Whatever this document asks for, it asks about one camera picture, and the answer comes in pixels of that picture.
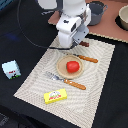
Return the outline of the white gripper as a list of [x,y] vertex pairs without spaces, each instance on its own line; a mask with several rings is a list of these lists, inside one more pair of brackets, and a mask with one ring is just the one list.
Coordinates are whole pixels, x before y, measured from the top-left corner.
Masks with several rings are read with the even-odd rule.
[[87,25],[91,21],[91,10],[87,5],[64,10],[56,24],[58,39],[64,49],[73,48],[80,44],[89,33]]

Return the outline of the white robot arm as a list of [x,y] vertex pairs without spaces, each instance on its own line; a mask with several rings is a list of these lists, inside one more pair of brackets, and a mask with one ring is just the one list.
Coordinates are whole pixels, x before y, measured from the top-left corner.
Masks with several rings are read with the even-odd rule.
[[61,47],[66,50],[79,45],[89,33],[91,10],[85,0],[37,0],[45,10],[61,12],[56,24]]

